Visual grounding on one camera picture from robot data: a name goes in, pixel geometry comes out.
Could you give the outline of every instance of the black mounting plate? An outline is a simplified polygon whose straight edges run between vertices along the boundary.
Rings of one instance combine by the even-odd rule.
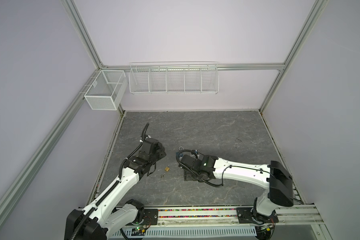
[[[236,208],[237,217],[239,218],[239,223],[254,223],[254,220],[252,219],[253,215],[251,213],[251,209],[252,207]],[[271,218],[273,219],[274,223],[279,222],[279,219],[275,211],[273,211],[269,217],[264,217],[265,223],[272,223]]]
[[[144,217],[143,222],[139,225],[149,225],[149,222],[151,222],[152,225],[157,225],[157,219],[158,219],[158,209],[144,209]]]
[[[184,181],[197,181],[189,171],[184,169]]]

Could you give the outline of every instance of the white wire basket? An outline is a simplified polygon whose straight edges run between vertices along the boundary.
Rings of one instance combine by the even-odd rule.
[[[128,82],[122,70],[101,70],[84,94],[93,110],[117,110]]]
[[[217,63],[130,65],[129,88],[133,94],[219,92]]]

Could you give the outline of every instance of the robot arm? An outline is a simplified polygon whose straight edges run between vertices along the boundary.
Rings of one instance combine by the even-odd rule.
[[[143,221],[144,204],[133,199],[115,213],[112,211],[131,187],[145,174],[150,174],[151,166],[156,169],[156,162],[166,156],[163,145],[145,135],[148,125],[143,130],[140,145],[124,159],[113,182],[82,211],[73,210],[68,215],[64,240],[106,240],[126,224]],[[140,147],[138,156],[132,156]]]
[[[191,152],[193,157],[183,155],[180,159],[182,152]],[[264,188],[264,192],[254,201],[251,215],[245,216],[248,223],[263,224],[277,207],[293,206],[292,177],[277,161],[271,161],[270,165],[251,165],[209,155],[199,159],[197,151],[192,150],[182,150],[176,158],[179,167],[184,169],[184,175],[191,175],[193,180],[221,187],[224,179],[233,179]],[[222,179],[222,182],[219,185],[211,184],[211,179]]]

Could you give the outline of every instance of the gray marble floor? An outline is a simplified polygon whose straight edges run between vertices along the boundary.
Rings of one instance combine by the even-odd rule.
[[[150,122],[147,134],[158,139],[167,156],[157,162],[156,171],[144,176],[118,205],[136,199],[146,206],[161,205],[251,205],[263,190],[253,184],[227,179],[223,187],[183,181],[175,153],[180,146],[229,161],[267,164],[279,161],[258,112],[143,112],[127,113],[100,190],[117,176],[121,161],[139,144],[141,131]],[[220,179],[211,182],[220,183]]]

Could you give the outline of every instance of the white wall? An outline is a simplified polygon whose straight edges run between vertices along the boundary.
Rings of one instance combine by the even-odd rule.
[[[314,0],[75,0],[102,62],[284,62]]]
[[[284,62],[314,0],[75,0],[105,65]],[[132,95],[126,110],[258,109],[275,71],[221,71],[217,95]]]
[[[264,115],[332,238],[360,239],[360,0],[329,2]]]
[[[84,103],[0,231],[0,240],[64,238],[68,214],[84,207],[118,120]]]
[[[93,71],[58,0],[0,1],[0,199]]]
[[[220,71],[218,94],[133,95],[128,87],[121,105],[129,111],[259,109],[277,73],[277,70]]]

